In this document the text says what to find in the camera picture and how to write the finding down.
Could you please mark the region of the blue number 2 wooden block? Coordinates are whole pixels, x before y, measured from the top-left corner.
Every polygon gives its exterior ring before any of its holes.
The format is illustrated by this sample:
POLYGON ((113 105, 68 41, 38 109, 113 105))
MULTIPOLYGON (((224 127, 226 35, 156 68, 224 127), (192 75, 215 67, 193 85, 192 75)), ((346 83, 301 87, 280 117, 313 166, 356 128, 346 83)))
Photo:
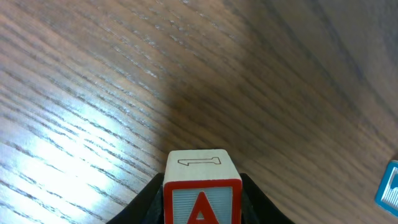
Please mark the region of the blue number 2 wooden block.
POLYGON ((384 211, 397 217, 397 160, 388 163, 374 201, 384 211))

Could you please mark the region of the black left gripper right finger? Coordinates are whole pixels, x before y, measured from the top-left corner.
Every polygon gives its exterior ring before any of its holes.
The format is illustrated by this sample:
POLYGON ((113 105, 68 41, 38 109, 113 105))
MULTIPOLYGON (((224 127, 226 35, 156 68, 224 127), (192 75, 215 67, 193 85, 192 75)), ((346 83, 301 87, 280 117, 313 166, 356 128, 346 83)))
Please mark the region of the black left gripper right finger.
POLYGON ((244 224, 294 224, 283 214, 255 182, 240 173, 243 190, 241 199, 241 223, 244 224))

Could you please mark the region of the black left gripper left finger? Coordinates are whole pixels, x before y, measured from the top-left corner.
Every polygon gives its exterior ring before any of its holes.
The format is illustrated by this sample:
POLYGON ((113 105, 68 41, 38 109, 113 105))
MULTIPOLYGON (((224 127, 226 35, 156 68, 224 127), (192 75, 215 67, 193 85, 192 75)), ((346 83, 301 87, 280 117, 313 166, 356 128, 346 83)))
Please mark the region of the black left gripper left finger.
POLYGON ((163 180, 164 173, 156 174, 107 224, 164 224, 163 180))

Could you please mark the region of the red letter A wooden block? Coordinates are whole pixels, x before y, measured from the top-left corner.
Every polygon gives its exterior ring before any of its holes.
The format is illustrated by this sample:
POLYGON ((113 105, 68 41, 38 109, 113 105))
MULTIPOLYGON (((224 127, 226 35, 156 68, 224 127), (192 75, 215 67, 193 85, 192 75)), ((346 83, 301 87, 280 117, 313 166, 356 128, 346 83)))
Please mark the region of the red letter A wooden block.
POLYGON ((162 186, 165 223, 241 223, 243 181, 224 149, 170 152, 162 186))

